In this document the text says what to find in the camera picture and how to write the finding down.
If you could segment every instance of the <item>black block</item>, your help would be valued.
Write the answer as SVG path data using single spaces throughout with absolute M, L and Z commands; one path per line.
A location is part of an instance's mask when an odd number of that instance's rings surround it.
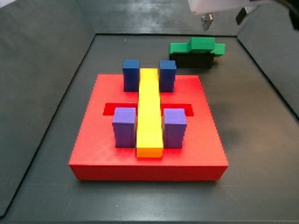
M 169 55 L 169 60 L 175 60 L 177 68 L 211 68 L 215 53 L 201 52 L 175 52 Z

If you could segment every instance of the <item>yellow block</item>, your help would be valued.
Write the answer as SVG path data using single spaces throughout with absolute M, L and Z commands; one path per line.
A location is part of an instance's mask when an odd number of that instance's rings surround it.
M 160 158 L 164 153 L 157 69 L 141 68 L 137 100 L 136 157 Z

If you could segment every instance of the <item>green block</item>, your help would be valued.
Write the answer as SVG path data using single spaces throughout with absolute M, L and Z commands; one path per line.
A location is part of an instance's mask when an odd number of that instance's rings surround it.
M 215 57 L 221 56 L 225 53 L 225 44 L 215 44 L 212 53 L 215 53 Z
M 187 53 L 187 43 L 171 43 L 169 44 L 169 54 L 171 53 Z
M 191 53 L 209 53 L 215 48 L 215 38 L 191 38 L 187 45 Z

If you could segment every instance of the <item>red platform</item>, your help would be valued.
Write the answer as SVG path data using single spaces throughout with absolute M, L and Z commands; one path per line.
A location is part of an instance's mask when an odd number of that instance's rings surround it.
M 161 94 L 163 108 L 184 108 L 187 130 L 181 149 L 164 149 L 163 158 L 136 158 L 136 149 L 115 147 L 115 106 L 136 107 L 137 93 L 123 91 L 123 75 L 101 74 L 88 102 L 69 168 L 81 180 L 217 180 L 228 168 L 196 75 L 176 75 L 173 93 Z

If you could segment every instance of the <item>toy block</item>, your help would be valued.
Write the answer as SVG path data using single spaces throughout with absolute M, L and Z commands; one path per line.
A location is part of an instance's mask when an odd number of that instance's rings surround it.
M 136 109 L 116 108 L 113 116 L 113 131 L 117 148 L 136 147 Z
M 228 160 L 199 76 L 176 74 L 175 92 L 160 93 L 161 105 L 185 107 L 184 111 L 189 111 L 185 112 L 188 128 L 184 132 L 181 149 L 164 149 L 163 158 L 139 158 L 135 149 L 115 146 L 111 125 L 113 114 L 101 114 L 108 102 L 137 103 L 137 93 L 125 93 L 123 85 L 121 74 L 97 76 L 69 157 L 69 168 L 76 178 L 113 181 L 215 181 L 220 179 L 228 168 Z
M 188 53 L 209 53 L 215 48 L 215 38 L 191 38 Z
M 188 50 L 188 46 L 187 43 L 171 43 L 169 44 L 169 54 L 171 53 L 187 53 Z
M 165 108 L 163 110 L 163 147 L 167 149 L 183 147 L 183 136 L 187 119 L 183 108 Z
M 225 44 L 215 44 L 215 48 L 212 50 L 212 53 L 215 53 L 215 57 L 219 57 L 219 56 L 224 55 Z
M 160 158 L 164 151 L 157 69 L 140 69 L 136 157 Z
M 173 60 L 161 60 L 159 66 L 159 89 L 161 93 L 173 91 L 176 65 Z
M 169 60 L 175 60 L 177 68 L 205 68 L 209 69 L 215 54 L 211 52 L 172 53 Z
M 137 92 L 139 73 L 140 73 L 140 63 L 137 59 L 124 60 L 123 72 L 124 72 L 124 91 Z

